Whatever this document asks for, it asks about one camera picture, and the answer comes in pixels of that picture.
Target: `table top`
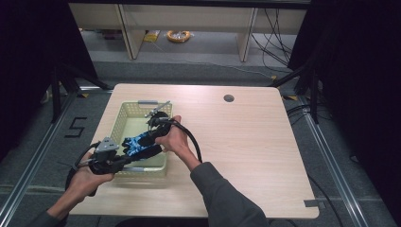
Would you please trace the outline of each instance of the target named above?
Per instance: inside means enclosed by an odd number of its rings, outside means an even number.
[[[227,102],[224,96],[234,101]],[[197,139],[204,162],[211,162],[268,218],[316,218],[315,200],[286,110],[275,88],[118,84],[93,142],[110,135],[124,101],[170,100],[173,114]],[[164,178],[116,176],[71,214],[136,217],[207,217],[189,170],[168,153]]]

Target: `translucent basket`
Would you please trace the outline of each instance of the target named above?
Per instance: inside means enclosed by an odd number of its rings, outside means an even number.
[[[121,104],[110,136],[119,145],[118,155],[125,154],[123,151],[124,147],[121,145],[126,137],[135,137],[148,130],[147,122],[150,117],[145,118],[145,115],[162,104],[165,104],[165,102],[148,100],[126,101]],[[172,117],[171,103],[165,105],[159,112],[165,112],[169,117]],[[160,152],[147,160],[125,165],[123,170],[116,173],[116,175],[127,177],[164,177],[166,175],[166,165],[167,154]]]

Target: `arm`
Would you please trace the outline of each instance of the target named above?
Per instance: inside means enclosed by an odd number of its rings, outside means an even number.
[[[82,160],[88,159],[90,155],[91,153],[88,152]],[[29,226],[57,226],[86,196],[95,191],[101,184],[112,179],[113,174],[95,175],[88,166],[80,167],[59,200],[31,221]]]
[[[173,119],[181,122],[180,116]],[[156,138],[156,143],[177,154],[191,171],[191,179],[203,195],[209,226],[268,226],[259,206],[238,192],[212,164],[198,161],[181,130],[172,126],[168,135]]]

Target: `aluminum rail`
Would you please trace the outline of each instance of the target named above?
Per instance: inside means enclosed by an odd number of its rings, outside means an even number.
[[[35,153],[32,156],[32,159],[29,161],[28,165],[24,173],[22,174],[20,180],[16,185],[14,185],[12,191],[10,192],[8,198],[3,203],[0,211],[0,226],[7,227],[9,222],[11,221],[12,216],[18,208],[21,200],[26,193],[29,184],[32,182],[33,177],[36,175],[46,153],[48,152],[50,145],[52,144],[55,134],[59,130],[59,126],[61,125],[66,110],[71,106],[73,101],[75,100],[77,93],[70,93],[65,99],[62,105],[62,111],[59,118],[50,125],[46,134],[44,135],[44,139],[41,141],[41,144],[36,149]]]
[[[307,102],[304,97],[300,96],[300,101],[302,105],[307,105]],[[345,207],[347,208],[350,214],[351,220],[357,227],[368,227],[369,224],[367,222],[367,219],[363,215],[359,202],[357,201],[357,198],[355,197],[348,182],[345,180],[345,177],[342,174],[341,169],[323,136],[319,124],[315,123],[310,114],[307,114],[305,117],[306,117],[306,122],[309,125],[309,128],[312,131],[312,134],[315,137],[316,142],[319,146],[319,150],[321,151],[322,156],[327,164],[327,167],[333,177],[334,183],[336,184],[336,187],[340,192],[342,200],[345,203]]]

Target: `black cloth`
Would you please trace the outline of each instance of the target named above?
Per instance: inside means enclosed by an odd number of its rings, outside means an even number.
[[[211,163],[191,172],[191,179],[203,195],[209,226],[269,226],[262,209],[238,192]]]
[[[238,192],[224,179],[211,163],[203,163],[191,172],[191,179],[203,196],[208,223],[202,218],[132,218],[120,222],[126,226],[210,226],[210,227],[265,227],[269,226],[262,209]],[[54,227],[58,221],[43,212],[29,226]]]

